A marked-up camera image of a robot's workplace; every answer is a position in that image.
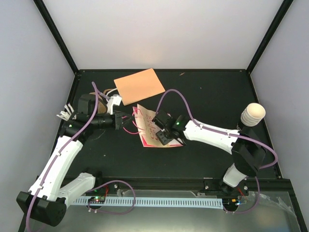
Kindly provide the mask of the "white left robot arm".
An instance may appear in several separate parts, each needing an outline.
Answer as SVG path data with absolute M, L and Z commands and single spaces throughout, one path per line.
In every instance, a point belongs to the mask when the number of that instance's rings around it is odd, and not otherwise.
M 88 172 L 80 173 L 65 186 L 62 183 L 73 160 L 95 130 L 118 130 L 133 119 L 129 114 L 113 109 L 121 101 L 120 95 L 84 94 L 76 110 L 66 104 L 58 114 L 65 123 L 55 149 L 34 184 L 27 192 L 20 192 L 16 199 L 25 214 L 27 228 L 30 219 L 57 226 L 75 200 L 87 192 L 98 193 L 103 189 L 103 180 Z

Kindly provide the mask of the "cream cakes paper bag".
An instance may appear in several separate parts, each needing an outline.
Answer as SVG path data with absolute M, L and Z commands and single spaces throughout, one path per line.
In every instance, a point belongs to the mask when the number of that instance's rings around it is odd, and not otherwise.
M 134 121 L 133 124 L 137 131 L 131 132 L 124 127 L 124 131 L 132 135 L 138 135 L 140 137 L 143 147 L 153 147 L 153 148 L 172 148 L 182 146 L 176 140 L 172 140 L 167 145 L 162 145 L 159 139 L 156 136 L 156 133 L 160 131 L 160 128 L 156 126 L 152 119 L 155 116 L 155 111 L 148 110 L 143 106 L 137 104 L 136 107 L 133 107 Z

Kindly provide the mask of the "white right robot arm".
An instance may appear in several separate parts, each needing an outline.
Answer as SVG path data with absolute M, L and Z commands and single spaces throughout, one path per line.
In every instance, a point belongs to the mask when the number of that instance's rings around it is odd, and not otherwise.
M 231 195 L 246 177 L 256 177 L 267 153 L 263 146 L 252 141 L 257 136 L 246 126 L 241 130 L 228 130 L 189 119 L 187 116 L 175 119 L 164 111 L 159 111 L 152 122 L 159 127 L 155 135 L 163 145 L 172 140 L 182 145 L 185 145 L 186 140 L 197 141 L 219 148 L 232 156 L 233 163 L 218 184 L 219 191 L 224 195 Z

